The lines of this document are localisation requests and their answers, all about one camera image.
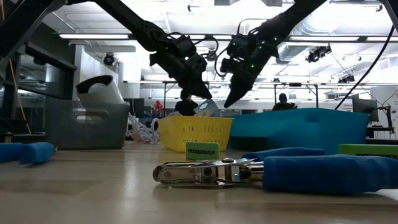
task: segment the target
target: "table surface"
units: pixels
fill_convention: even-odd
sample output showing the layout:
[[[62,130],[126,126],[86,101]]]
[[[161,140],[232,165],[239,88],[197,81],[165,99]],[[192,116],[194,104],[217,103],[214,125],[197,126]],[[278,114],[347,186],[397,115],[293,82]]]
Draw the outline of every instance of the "table surface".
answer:
[[[2,163],[1,223],[397,223],[398,190],[337,197],[253,186],[169,189],[152,179],[155,166],[184,158],[127,142],[123,150],[58,151],[39,166]]]

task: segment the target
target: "blue foam handle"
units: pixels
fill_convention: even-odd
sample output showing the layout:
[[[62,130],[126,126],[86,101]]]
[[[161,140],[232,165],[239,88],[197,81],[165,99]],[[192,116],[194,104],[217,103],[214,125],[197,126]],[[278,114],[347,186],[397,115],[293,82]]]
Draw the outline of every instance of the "blue foam handle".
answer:
[[[55,148],[47,142],[24,144],[21,150],[19,163],[22,165],[41,164],[51,160]]]
[[[18,160],[21,149],[21,143],[0,143],[0,162]]]
[[[249,152],[242,156],[246,159],[263,161],[268,156],[324,156],[323,149],[307,149],[302,147],[288,147],[283,149],[272,149],[261,152]]]
[[[398,189],[398,161],[378,156],[267,157],[264,190],[361,194]]]

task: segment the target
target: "yellow basket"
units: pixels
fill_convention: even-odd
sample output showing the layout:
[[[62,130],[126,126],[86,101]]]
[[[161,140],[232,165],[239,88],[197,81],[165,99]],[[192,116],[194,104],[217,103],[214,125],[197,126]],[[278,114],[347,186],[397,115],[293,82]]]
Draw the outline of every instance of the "yellow basket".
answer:
[[[218,142],[225,151],[233,118],[169,116],[159,120],[160,141],[176,152],[185,152],[187,141]]]

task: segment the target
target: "green block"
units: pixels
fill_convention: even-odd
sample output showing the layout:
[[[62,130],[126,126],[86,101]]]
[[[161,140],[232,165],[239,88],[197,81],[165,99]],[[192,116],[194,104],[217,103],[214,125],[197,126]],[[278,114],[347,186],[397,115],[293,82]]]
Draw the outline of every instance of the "green block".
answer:
[[[398,159],[398,146],[341,144],[338,153],[354,156],[383,156]]]
[[[220,144],[218,142],[187,142],[188,160],[218,160],[220,159]]]

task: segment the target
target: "teal plastic bin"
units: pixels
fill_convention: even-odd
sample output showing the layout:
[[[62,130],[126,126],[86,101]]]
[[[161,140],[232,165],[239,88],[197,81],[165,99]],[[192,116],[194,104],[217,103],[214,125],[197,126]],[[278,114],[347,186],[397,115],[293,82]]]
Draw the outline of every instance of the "teal plastic bin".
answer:
[[[266,137],[267,149],[306,147],[324,149],[329,155],[338,154],[340,144],[364,144],[368,126],[367,114],[320,108],[232,117],[230,137]]]

